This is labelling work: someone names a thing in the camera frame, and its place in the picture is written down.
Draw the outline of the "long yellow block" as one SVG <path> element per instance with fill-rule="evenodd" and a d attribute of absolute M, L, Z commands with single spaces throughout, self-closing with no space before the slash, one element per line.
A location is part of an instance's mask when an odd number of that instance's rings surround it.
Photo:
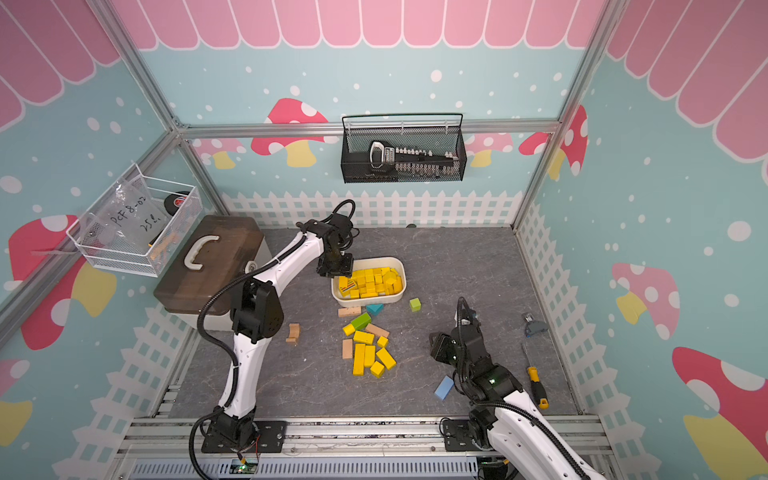
<path fill-rule="evenodd" d="M 365 369 L 365 354 L 367 345 L 363 343 L 356 343 L 353 353 L 353 375 L 363 376 Z"/>

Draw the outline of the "tan wooden block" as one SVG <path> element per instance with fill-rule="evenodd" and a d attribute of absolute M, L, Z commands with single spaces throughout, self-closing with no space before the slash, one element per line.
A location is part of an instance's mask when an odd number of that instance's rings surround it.
<path fill-rule="evenodd" d="M 342 341 L 342 358 L 351 360 L 354 356 L 354 341 L 351 338 Z"/>

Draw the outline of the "white oval plastic tub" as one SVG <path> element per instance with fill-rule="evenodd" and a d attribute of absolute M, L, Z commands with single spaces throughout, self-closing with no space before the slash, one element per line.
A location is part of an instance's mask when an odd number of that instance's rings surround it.
<path fill-rule="evenodd" d="M 339 284 L 355 282 L 357 289 L 342 297 Z M 364 307 L 369 304 L 390 304 L 399 301 L 407 287 L 405 269 L 395 257 L 354 259 L 349 277 L 331 279 L 331 292 L 342 307 Z"/>

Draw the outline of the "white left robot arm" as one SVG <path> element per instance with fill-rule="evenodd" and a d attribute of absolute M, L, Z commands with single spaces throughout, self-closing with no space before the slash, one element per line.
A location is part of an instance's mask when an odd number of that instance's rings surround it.
<path fill-rule="evenodd" d="M 353 255 L 348 252 L 355 235 L 356 202 L 341 201 L 325 218 L 297 224 L 298 233 L 276 256 L 252 271 L 229 281 L 200 310 L 196 329 L 200 337 L 229 357 L 226 390 L 213 411 L 198 419 L 189 437 L 191 459 L 196 458 L 195 437 L 200 434 L 222 448 L 242 454 L 256 446 L 256 390 L 266 350 L 281 329 L 285 314 L 280 297 L 289 283 L 309 264 L 326 278 L 349 276 Z M 206 331 L 205 319 L 215 301 L 228 293 L 234 340 L 228 345 Z"/>

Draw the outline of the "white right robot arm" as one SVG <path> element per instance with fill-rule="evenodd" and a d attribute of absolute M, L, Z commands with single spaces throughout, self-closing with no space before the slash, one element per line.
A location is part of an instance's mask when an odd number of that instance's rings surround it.
<path fill-rule="evenodd" d="M 430 335 L 430 355 L 453 368 L 458 392 L 470 401 L 469 437 L 504 456 L 525 479 L 602 479 L 541 414 L 523 384 L 488 353 L 481 323 L 457 300 L 455 327 Z"/>

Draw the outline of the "rainbow striped block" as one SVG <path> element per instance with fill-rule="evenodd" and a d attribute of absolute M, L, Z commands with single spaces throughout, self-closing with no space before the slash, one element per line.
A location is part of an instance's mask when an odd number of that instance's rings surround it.
<path fill-rule="evenodd" d="M 349 297 L 351 295 L 351 292 L 357 289 L 357 284 L 355 282 L 348 282 L 344 285 L 339 284 L 339 292 L 342 297 Z"/>

